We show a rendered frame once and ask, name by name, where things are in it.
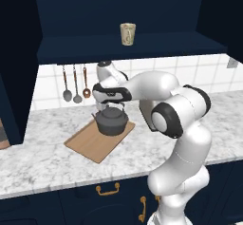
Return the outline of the wooden tray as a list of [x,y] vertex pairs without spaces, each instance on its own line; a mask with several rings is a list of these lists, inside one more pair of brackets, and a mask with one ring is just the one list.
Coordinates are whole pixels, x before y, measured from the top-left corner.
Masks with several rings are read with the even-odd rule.
[[109,137],[100,133],[96,122],[91,121],[67,139],[65,146],[96,163],[101,163],[134,127],[133,122],[128,122],[120,135]]

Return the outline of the navy wall cabinet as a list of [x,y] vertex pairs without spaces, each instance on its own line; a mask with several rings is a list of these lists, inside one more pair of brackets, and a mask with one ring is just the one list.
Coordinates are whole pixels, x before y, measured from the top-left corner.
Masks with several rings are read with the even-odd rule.
[[[201,0],[36,0],[42,30],[38,62],[200,55],[227,48],[196,31]],[[120,24],[136,25],[132,46]]]

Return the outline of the navy cupboard door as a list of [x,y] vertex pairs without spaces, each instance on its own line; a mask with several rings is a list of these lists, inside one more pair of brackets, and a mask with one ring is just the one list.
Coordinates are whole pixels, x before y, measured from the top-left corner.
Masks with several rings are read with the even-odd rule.
[[59,194],[0,199],[0,225],[65,225]]
[[243,222],[243,160],[207,165],[209,184],[187,203],[193,225],[236,225]]

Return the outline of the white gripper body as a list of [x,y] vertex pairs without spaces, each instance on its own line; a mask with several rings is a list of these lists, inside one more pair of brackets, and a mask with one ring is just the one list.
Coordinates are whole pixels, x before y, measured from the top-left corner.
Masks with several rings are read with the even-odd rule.
[[106,109],[111,103],[113,104],[121,104],[121,105],[124,105],[123,102],[119,102],[119,101],[108,101],[106,103],[99,103],[99,102],[96,102],[96,107],[99,111],[103,111],[104,109]]

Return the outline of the dark grey kettle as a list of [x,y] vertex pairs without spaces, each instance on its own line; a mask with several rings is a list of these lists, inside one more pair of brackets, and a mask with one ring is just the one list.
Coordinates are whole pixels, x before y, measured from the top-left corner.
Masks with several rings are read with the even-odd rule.
[[114,137],[120,135],[128,123],[128,116],[124,108],[107,106],[104,110],[93,114],[93,118],[100,133]]

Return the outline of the brown and grey object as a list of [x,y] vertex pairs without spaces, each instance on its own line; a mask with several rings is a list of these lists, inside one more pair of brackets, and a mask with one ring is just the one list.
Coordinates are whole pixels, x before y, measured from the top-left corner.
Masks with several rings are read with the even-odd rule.
[[9,140],[5,132],[5,128],[0,120],[0,150],[9,148]]

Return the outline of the grey wall socket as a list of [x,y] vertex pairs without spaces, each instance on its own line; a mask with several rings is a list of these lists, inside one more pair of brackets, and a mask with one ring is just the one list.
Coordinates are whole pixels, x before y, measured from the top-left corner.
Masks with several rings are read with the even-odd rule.
[[229,62],[227,63],[227,68],[237,68],[238,61],[234,58],[230,58]]

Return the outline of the wooden hanging spoon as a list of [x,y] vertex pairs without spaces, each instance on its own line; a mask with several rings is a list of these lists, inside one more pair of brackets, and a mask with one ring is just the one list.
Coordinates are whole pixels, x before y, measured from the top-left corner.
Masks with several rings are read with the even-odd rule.
[[91,96],[91,91],[87,87],[87,76],[86,76],[86,67],[83,68],[83,74],[84,74],[84,90],[83,90],[83,95],[87,99]]

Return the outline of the navy cabinet door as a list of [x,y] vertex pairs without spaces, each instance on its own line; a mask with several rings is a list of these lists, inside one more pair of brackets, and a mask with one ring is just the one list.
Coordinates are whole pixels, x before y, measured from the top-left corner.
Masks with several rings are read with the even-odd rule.
[[201,0],[196,31],[243,64],[243,0]]
[[0,0],[0,120],[11,145],[24,141],[42,38],[36,0]]

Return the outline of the grey hanging spoon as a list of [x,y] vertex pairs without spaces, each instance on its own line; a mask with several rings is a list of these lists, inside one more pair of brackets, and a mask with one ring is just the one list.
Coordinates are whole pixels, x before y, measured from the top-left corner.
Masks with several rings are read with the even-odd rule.
[[[65,69],[63,69],[63,75],[64,75],[64,81],[65,81],[65,86],[67,86],[67,81],[66,81],[66,74],[65,74]],[[66,89],[63,92],[63,97],[66,102],[70,102],[72,100],[72,93],[70,90]]]

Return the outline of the beige mug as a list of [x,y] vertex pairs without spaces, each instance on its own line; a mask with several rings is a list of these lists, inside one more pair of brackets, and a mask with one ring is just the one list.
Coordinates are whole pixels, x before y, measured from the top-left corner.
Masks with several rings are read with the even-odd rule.
[[133,23],[120,24],[121,43],[124,46],[132,46],[134,44],[136,25]]

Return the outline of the navy drawer front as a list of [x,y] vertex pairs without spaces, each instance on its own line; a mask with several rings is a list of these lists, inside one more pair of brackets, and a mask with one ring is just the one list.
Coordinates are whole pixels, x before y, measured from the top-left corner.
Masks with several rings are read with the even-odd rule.
[[[100,197],[95,188],[114,190],[120,184],[120,191],[107,197]],[[143,205],[140,198],[146,197],[146,217],[139,221]],[[147,225],[148,192],[145,178],[127,178],[116,181],[86,185],[59,192],[66,225]]]

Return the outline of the grey hanging ladle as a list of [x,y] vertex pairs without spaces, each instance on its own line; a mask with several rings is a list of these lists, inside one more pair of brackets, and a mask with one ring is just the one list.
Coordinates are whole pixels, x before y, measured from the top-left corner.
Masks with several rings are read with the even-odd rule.
[[74,84],[75,84],[75,91],[76,91],[76,95],[73,97],[73,102],[74,103],[81,103],[83,101],[83,98],[78,92],[76,67],[73,67],[73,76],[74,76]]

